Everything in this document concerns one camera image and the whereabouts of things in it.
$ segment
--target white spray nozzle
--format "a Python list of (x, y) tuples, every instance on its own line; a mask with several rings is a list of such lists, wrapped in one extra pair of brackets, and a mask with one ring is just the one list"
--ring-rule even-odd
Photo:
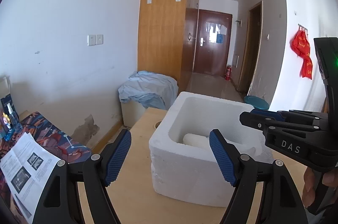
[(9, 114), (12, 114), (12, 113), (13, 113), (13, 109), (12, 109), (12, 107), (11, 107), (11, 104), (10, 104), (10, 103), (8, 103), (8, 104), (7, 104), (7, 108), (8, 108), (8, 112), (9, 112)]

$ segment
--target wooden table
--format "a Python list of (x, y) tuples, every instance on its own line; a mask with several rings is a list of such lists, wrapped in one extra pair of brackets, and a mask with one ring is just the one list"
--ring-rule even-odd
[[(156, 193), (150, 172), (149, 139), (155, 124), (166, 115), (165, 110), (148, 108), (131, 129), (132, 143), (127, 158), (115, 182), (107, 188), (115, 211), (122, 224), (219, 224), (225, 208), (202, 206), (175, 200)], [(273, 151), (274, 158), (281, 159), (294, 179), (298, 191), (304, 186), (306, 167)], [(258, 183), (247, 221), (254, 224), (260, 204), (263, 183)], [(80, 199), (86, 224), (93, 223), (83, 183), (79, 183)]]

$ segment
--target red fire extinguisher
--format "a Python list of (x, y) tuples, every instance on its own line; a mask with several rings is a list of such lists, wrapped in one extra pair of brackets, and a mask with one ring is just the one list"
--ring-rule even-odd
[(230, 80), (230, 76), (231, 76), (231, 66), (227, 66), (225, 80)]

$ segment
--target red door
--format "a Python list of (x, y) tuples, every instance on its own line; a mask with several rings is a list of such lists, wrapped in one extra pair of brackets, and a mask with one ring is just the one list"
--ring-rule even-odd
[(224, 76), (228, 60), (232, 15), (200, 10), (194, 72)]

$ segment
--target blue gripper pad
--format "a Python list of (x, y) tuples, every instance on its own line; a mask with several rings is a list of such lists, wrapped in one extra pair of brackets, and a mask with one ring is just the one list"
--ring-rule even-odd
[(224, 179), (234, 187), (237, 182), (237, 178), (234, 175), (234, 163), (213, 131), (209, 135), (209, 144)]
[(273, 111), (264, 111), (264, 110), (252, 110), (251, 113), (254, 114), (259, 114), (259, 115), (263, 115), (266, 117), (271, 117), (271, 118), (275, 118), (276, 121), (281, 121), (284, 122), (285, 119), (282, 117), (282, 115), (279, 112), (273, 112)]
[(106, 185), (109, 185), (111, 182), (117, 179), (117, 176), (119, 175), (119, 172), (127, 156), (130, 146), (131, 146), (131, 133), (130, 131), (127, 131), (123, 136), (123, 138), (121, 139), (121, 141), (119, 142), (119, 144), (117, 145), (114, 154), (108, 161), (106, 177), (104, 178), (104, 182), (106, 183)]

